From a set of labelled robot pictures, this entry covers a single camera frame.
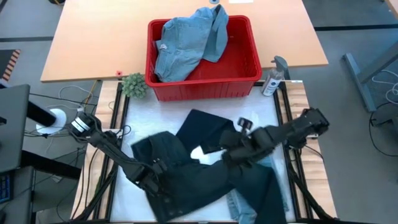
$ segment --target small green plant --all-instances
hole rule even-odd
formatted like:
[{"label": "small green plant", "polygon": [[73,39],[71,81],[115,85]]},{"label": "small green plant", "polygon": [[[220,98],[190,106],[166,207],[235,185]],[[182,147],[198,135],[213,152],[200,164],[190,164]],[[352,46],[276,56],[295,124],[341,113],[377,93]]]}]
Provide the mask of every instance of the small green plant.
[{"label": "small green plant", "polygon": [[144,76],[140,73],[130,74],[122,80],[122,92],[126,96],[142,99],[147,95],[148,86],[145,83]]}]

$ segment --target wooden tabletop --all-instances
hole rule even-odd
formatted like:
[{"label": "wooden tabletop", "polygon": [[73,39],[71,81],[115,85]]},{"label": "wooden tabletop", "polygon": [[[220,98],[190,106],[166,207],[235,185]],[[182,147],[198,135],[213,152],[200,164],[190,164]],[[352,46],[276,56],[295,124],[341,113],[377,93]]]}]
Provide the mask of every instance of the wooden tabletop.
[{"label": "wooden tabletop", "polygon": [[[264,68],[275,55],[290,67],[327,65],[328,60],[300,0],[230,4],[229,15],[250,18]],[[154,19],[191,16],[210,0],[68,0],[43,70],[42,82],[115,79],[145,73],[147,26]]]},{"label": "wooden tabletop", "polygon": [[[111,121],[112,117],[112,110],[108,107],[110,105],[113,107],[113,104],[111,102],[114,101],[115,96],[116,96],[116,89],[117,89],[118,82],[117,81],[106,81],[103,82],[103,87],[101,89],[101,93],[99,96],[98,100],[98,109],[96,111],[95,116],[99,118],[103,124],[103,128],[109,128],[109,124]],[[307,96],[305,94],[305,89],[303,83],[287,83],[287,93],[289,96],[289,102],[290,102],[290,107],[292,110],[292,115],[293,118],[296,118],[299,116],[304,108],[308,108],[308,101],[307,101]],[[119,107],[119,117],[121,115],[121,110],[123,109],[123,103],[121,102],[121,106]],[[284,105],[281,103],[282,111],[284,111]],[[117,127],[120,127],[120,119],[118,119],[118,124],[116,125]],[[308,145],[318,152],[320,152],[320,148],[318,145],[317,140],[308,140]],[[93,154],[95,153],[96,149],[92,146],[88,146],[87,148],[87,153],[86,153],[86,159],[85,159],[85,168],[82,172],[85,173],[84,175],[84,185],[82,185],[82,175],[80,178],[78,190],[76,193],[75,197],[75,203],[73,205],[73,210],[77,208],[78,201],[80,199],[80,192],[81,189],[83,188],[83,198],[81,200],[80,206],[78,207],[76,216],[79,215],[83,209],[84,209],[84,204],[85,204],[85,194],[86,194],[86,188],[87,188],[87,183],[88,183],[88,167],[90,165],[90,162],[93,159],[92,163],[92,168],[91,168],[91,174],[90,174],[90,188],[89,188],[89,193],[88,193],[88,200],[87,203],[91,201],[91,199],[94,196],[95,188],[98,183],[98,179],[100,177],[101,173],[101,168],[103,164],[103,153],[101,151],[98,151],[93,157]],[[328,183],[328,177],[326,175],[325,167],[323,165],[323,161],[318,157],[316,154],[312,153],[311,151],[308,151],[306,149],[303,149],[302,151],[302,162],[303,162],[303,168],[304,168],[304,173],[305,173],[305,178],[307,180],[307,185],[309,191],[312,193],[312,195],[315,197],[317,202],[325,209],[325,211],[335,217],[336,216],[336,211],[335,211],[335,206],[333,203],[333,199],[331,197],[331,192],[329,188],[329,183]],[[305,217],[305,212],[304,212],[304,206],[303,206],[303,200],[302,196],[298,194],[299,196],[299,202],[300,202],[300,212],[303,217]],[[105,216],[105,207],[107,201],[107,192],[105,196],[103,197],[102,200],[102,206],[101,206],[101,212],[99,217],[104,218]]]},{"label": "wooden tabletop", "polygon": [[398,0],[386,0],[390,9],[394,13],[395,17],[398,19]]}]

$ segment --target gray floor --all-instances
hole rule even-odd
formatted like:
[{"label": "gray floor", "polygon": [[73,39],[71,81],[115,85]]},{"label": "gray floor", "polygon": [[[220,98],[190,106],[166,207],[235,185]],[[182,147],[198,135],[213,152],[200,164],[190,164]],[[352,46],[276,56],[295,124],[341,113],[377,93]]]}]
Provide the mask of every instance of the gray floor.
[{"label": "gray floor", "polygon": [[[398,23],[386,4],[378,0],[303,1],[314,26]],[[0,38],[53,35],[61,11],[61,7],[49,4],[46,0],[9,0],[0,14]],[[348,221],[395,223],[398,219],[398,158],[383,156],[373,148],[368,131],[370,114],[363,108],[360,95],[341,56],[351,52],[359,66],[364,67],[398,40],[398,29],[317,34],[328,57],[329,66],[295,68],[291,70],[291,77],[304,80],[310,104],[320,108],[331,123],[330,130],[320,138],[320,144],[338,216]],[[28,83],[32,92],[52,96],[57,96],[59,89],[67,85],[78,85],[89,90],[93,82],[43,84],[39,81],[50,45],[51,42],[0,43],[0,49],[22,50],[10,84]],[[388,69],[397,73],[398,62]],[[398,78],[386,74],[378,78],[398,82]],[[384,92],[390,86],[372,83],[371,88],[376,102],[382,103],[385,100]],[[86,93],[65,90],[63,96],[82,100],[86,98]],[[43,106],[68,104],[33,96],[31,100]],[[68,113],[69,119],[74,117],[75,111],[63,109]],[[26,130],[33,129],[33,122],[28,121]],[[390,154],[398,154],[396,134],[388,125],[373,129],[376,144]],[[26,138],[24,147],[34,153],[54,158],[72,152],[79,146],[70,138],[54,139],[46,152],[50,141]],[[83,156],[77,166],[81,166],[82,158]],[[63,158],[65,162],[71,160],[73,156]],[[40,174],[37,180],[45,175]],[[64,197],[66,200],[59,206],[59,212],[64,220],[69,217],[76,193],[73,189],[75,184],[73,180],[64,179],[59,184],[50,180],[37,186],[39,203],[35,204],[35,209],[50,208],[39,213],[41,224],[61,221],[54,206]],[[51,204],[50,198],[57,203]]]}]

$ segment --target spray bottle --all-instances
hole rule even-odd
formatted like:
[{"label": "spray bottle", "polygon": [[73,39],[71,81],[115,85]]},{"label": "spray bottle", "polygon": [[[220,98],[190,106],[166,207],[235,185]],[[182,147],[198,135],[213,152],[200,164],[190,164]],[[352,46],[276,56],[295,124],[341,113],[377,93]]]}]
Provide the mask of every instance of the spray bottle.
[{"label": "spray bottle", "polygon": [[261,93],[264,96],[272,96],[274,94],[288,69],[286,60],[280,56],[275,56],[272,63],[276,64],[276,68],[269,70],[268,77],[261,88]]}]

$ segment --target white tag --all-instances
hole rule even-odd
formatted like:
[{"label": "white tag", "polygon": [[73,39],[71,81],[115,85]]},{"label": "white tag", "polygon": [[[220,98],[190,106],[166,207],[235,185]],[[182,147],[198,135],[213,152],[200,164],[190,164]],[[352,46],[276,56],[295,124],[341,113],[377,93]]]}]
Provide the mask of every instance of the white tag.
[{"label": "white tag", "polygon": [[253,3],[254,0],[229,0],[230,4]]}]

